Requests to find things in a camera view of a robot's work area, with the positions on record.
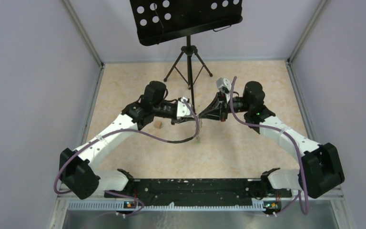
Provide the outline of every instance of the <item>black metal base plate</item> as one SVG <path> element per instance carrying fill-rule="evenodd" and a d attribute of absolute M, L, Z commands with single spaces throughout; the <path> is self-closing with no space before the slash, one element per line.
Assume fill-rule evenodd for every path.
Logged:
<path fill-rule="evenodd" d="M 116 193 L 137 196 L 147 206 L 249 206 L 252 198 L 291 197 L 291 191 L 260 192 L 260 179 L 135 179 Z M 104 194 L 105 198 L 114 198 Z"/>

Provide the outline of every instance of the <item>small wooden block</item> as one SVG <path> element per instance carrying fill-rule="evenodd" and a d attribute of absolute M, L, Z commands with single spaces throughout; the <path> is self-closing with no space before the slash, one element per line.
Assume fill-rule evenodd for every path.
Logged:
<path fill-rule="evenodd" d="M 162 122 L 161 121 L 155 121 L 155 123 L 153 123 L 153 126 L 156 129 L 161 129 L 162 128 Z"/>

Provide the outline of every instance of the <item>zip tie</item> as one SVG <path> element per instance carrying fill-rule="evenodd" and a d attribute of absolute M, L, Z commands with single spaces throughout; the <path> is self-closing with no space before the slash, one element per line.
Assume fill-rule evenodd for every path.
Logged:
<path fill-rule="evenodd" d="M 100 135 L 100 134 L 98 134 L 98 135 L 96 135 L 96 137 L 95 138 L 97 138 L 97 140 L 99 140 L 100 142 L 102 142 L 103 143 L 103 145 L 104 145 L 104 147 L 103 148 L 105 148 L 106 149 L 106 151 L 107 151 L 107 154 L 109 154 L 110 152 L 109 152 L 109 149 L 106 147 L 108 144 L 109 144 L 109 142 L 106 140 L 106 139 L 104 139 L 103 138 L 103 136 L 102 135 Z"/>
<path fill-rule="evenodd" d="M 292 128 L 289 126 L 284 127 L 281 129 L 281 131 L 278 133 L 278 145 L 281 146 L 281 135 L 286 132 L 287 130 L 291 130 Z"/>

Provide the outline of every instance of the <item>white cable tray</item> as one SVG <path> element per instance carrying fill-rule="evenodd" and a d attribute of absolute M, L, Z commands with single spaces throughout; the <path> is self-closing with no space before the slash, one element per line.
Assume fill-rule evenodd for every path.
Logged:
<path fill-rule="evenodd" d="M 146 206 L 142 211 L 265 211 L 262 200 L 253 200 L 251 206 Z M 123 200 L 71 200 L 68 210 L 134 211 L 124 208 Z"/>

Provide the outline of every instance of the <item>perforated black panel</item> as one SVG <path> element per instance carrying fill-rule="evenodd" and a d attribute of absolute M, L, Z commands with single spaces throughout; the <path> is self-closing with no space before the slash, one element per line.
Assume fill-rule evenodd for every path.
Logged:
<path fill-rule="evenodd" d="M 130 3 L 138 38 L 145 46 L 242 21 L 242 0 L 130 0 Z"/>

